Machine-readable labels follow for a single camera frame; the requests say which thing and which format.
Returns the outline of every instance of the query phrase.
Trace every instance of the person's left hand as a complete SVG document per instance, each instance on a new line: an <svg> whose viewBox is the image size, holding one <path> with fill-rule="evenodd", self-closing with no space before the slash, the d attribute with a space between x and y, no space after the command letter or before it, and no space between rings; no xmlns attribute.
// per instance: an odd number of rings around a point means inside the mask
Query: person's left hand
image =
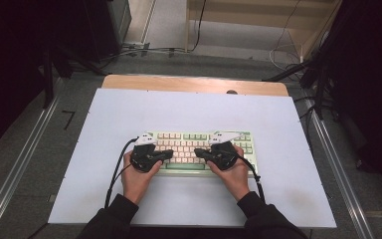
<svg viewBox="0 0 382 239"><path fill-rule="evenodd" d="M123 168L128 168L122 173L123 196L138 205L147 190L151 178L159 171L162 161L157 161L149 172L140 172L130 165L132 151L123 156Z"/></svg>

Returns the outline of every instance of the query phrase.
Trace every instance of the gray floor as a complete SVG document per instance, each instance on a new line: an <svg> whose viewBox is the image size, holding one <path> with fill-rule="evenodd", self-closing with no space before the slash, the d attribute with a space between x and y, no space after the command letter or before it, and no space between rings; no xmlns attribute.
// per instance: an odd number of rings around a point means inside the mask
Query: gray floor
<svg viewBox="0 0 382 239"><path fill-rule="evenodd" d="M183 54L169 57L161 53L122 56L105 69L114 74L203 76L239 80L260 80L278 73L278 69L268 62ZM53 206L53 203L48 201L49 196L58 193L93 96L101 86L102 80L103 77L91 72L75 73L71 79L64 80L64 88L60 92L61 97L55 112L0 220L0 238L27 238L47 222ZM303 96L297 82L286 80L286 86L293 98ZM30 103L0 140L0 186L42 112L42 103L43 96L40 95ZM295 106L300 115L307 109L305 102L296 103ZM70 115L63 111L76 112L67 129L64 128ZM332 119L328 111L324 111L324 115L330 137L368 215L370 227L376 238L382 238L382 216L377 213L382 211L382 176L355 168L356 155L345 131L339 122ZM312 238L358 238L312 124L310 138L313 143L314 160L337 222L335 229L314 230ZM49 225L36 238L75 238L82 228L83 225Z"/></svg>

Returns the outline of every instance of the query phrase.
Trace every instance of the keyboard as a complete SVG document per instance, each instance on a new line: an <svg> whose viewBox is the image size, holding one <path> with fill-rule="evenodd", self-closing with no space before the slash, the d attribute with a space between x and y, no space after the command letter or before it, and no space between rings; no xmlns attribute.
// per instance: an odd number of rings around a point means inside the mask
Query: keyboard
<svg viewBox="0 0 382 239"><path fill-rule="evenodd" d="M208 139L212 132L177 132L177 131L148 131L157 140L155 150L172 149L173 157L164 160L158 175L172 176L213 176L214 174L206 161L194 153L194 148L210 149ZM244 158L253 165L256 173L257 161L253 137L250 132L242 132L242 136L231 140L244 151Z"/></svg>

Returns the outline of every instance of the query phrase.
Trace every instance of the green keyboard key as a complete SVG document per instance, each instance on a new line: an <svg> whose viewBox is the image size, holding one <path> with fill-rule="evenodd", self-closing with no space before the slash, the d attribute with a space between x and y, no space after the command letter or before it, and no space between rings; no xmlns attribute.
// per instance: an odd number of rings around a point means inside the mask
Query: green keyboard key
<svg viewBox="0 0 382 239"><path fill-rule="evenodd" d="M204 170L202 163L167 163L166 169Z"/></svg>

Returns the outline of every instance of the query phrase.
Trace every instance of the person's right hand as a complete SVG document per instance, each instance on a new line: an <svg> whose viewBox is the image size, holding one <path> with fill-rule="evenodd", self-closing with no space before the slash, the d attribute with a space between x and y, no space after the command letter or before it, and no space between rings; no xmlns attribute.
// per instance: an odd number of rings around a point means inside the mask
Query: person's right hand
<svg viewBox="0 0 382 239"><path fill-rule="evenodd" d="M239 156L244 156L244 152L240 147L234 145L234 148ZM222 178L226 188L237 201L250 192L248 187L248 167L241 159L238 159L235 165L225 171L220 170L212 161L208 161L207 164L214 173Z"/></svg>

